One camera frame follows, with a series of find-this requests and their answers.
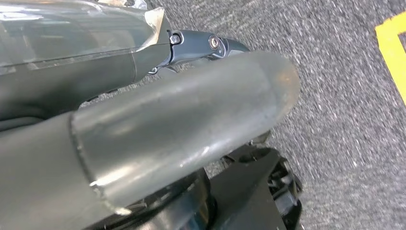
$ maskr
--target yellow tape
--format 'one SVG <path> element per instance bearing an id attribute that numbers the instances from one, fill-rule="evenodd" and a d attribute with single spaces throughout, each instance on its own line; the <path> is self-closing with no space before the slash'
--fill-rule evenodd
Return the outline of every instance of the yellow tape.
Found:
<path id="1" fill-rule="evenodd" d="M 406 53 L 399 34 L 406 32 L 406 12 L 375 27 L 379 49 L 406 104 Z"/>

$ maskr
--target screw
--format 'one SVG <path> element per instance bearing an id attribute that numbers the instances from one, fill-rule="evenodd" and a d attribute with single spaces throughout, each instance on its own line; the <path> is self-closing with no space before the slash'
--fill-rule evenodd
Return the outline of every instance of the screw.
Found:
<path id="1" fill-rule="evenodd" d="M 218 37 L 214 36 L 214 35 L 210 36 L 209 45 L 212 50 L 217 50 L 220 45 L 220 41 L 218 40 Z"/>
<path id="2" fill-rule="evenodd" d="M 179 43 L 180 43 L 180 37 L 179 37 L 179 35 L 177 35 L 177 34 L 171 35 L 171 36 L 169 37 L 169 42 L 170 42 L 172 45 L 179 44 Z"/>

